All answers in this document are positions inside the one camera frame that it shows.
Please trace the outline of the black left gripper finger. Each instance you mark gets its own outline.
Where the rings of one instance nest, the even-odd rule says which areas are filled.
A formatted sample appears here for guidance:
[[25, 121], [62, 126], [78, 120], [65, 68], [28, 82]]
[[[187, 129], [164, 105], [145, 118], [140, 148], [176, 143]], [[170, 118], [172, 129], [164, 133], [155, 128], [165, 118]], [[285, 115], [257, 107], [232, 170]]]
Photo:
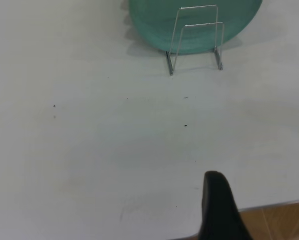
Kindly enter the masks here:
[[202, 223], [199, 240], [251, 240], [226, 177], [218, 171], [204, 174]]

